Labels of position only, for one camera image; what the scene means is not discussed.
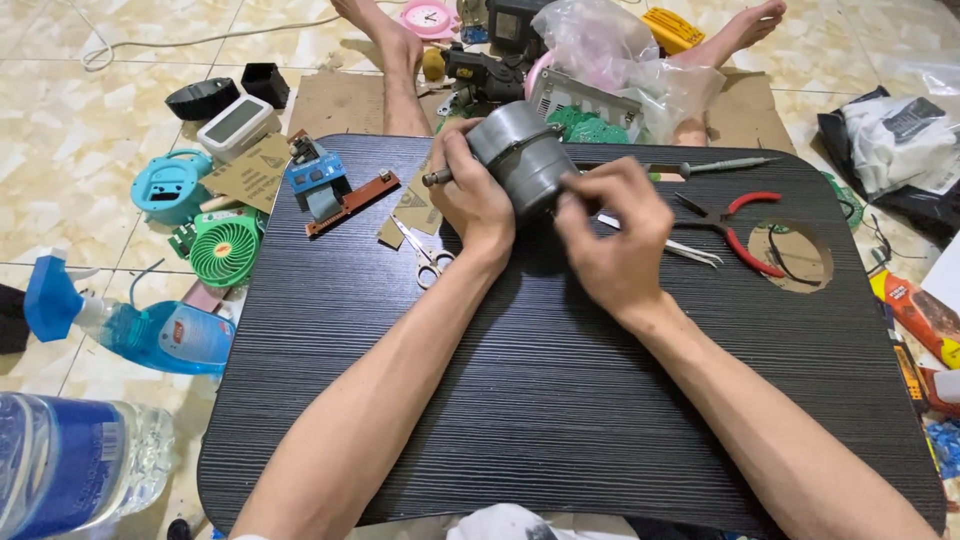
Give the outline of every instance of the white fabric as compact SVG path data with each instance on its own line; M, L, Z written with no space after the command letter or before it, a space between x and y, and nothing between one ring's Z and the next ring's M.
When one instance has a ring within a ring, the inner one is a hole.
M947 116L938 118L913 138L895 143L894 134L883 121L913 101L914 98L877 98L841 108L850 136L853 168L868 195L878 197L902 184L922 182L952 155L956 135Z
M236 540L268 540L247 534ZM346 540L639 540L619 516L550 512L495 504L467 517L436 516L355 528Z

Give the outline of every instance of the foot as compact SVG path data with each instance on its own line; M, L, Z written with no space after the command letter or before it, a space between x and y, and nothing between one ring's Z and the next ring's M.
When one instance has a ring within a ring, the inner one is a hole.
M331 0L344 19L367 35L383 57L384 70L413 73L423 58L420 37L380 10L373 0Z
M768 0L738 13L716 36L673 58L691 65L719 68L733 53L769 36L783 20L784 13L786 3L783 0Z

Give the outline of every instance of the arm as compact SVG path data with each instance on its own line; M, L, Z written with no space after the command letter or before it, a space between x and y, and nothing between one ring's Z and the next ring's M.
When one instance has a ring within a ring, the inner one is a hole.
M344 538L393 468L473 313L503 271L514 240L510 201L470 157L460 132L439 142L434 170L449 161L456 181L435 186L431 200L460 234L463 251L297 419L231 538Z
M657 358L789 537L937 538L886 480L721 349L660 289L673 214L635 161L609 163L566 185L580 198L563 197L556 225L584 289ZM613 208L623 232L594 237L580 199Z

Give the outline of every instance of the pink clock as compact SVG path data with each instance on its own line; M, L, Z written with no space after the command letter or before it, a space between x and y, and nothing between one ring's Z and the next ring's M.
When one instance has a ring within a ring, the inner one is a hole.
M453 37L460 26L457 18L457 11L442 0L410 0L400 12L400 24L425 41Z

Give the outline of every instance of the pliers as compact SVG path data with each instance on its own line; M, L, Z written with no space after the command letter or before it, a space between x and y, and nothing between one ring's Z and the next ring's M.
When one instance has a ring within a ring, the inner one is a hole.
M740 209L740 207L748 203L752 203L753 201L779 201L779 193L774 193L773 191L754 191L753 193L747 193L746 195L737 197L737 199L730 203L730 205L724 211L708 209L707 207L694 203L680 193L674 194L680 198L680 202L682 205L684 205L684 207L704 216L700 219L678 221L673 224L674 227L713 229L724 236L724 238L727 240L727 245L730 246L730 249L733 250L740 260L742 260L747 266L757 270L757 272L772 276L774 278L782 278L785 276L783 271L779 268L774 268L762 260L750 255L750 252L747 251L747 249L743 247L743 244L740 243L740 240L736 238L736 233L733 231L733 229L727 225L727 218L734 215L736 211Z

